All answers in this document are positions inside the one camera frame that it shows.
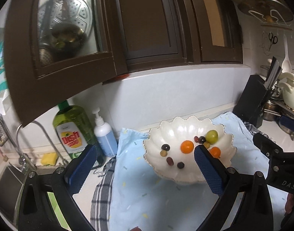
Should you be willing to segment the person right hand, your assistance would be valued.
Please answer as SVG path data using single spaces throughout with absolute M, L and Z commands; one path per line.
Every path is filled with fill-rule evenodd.
M 287 202 L 285 204 L 285 215 L 288 215 L 292 212 L 292 209 L 294 207 L 294 195 L 289 193 L 287 195 Z

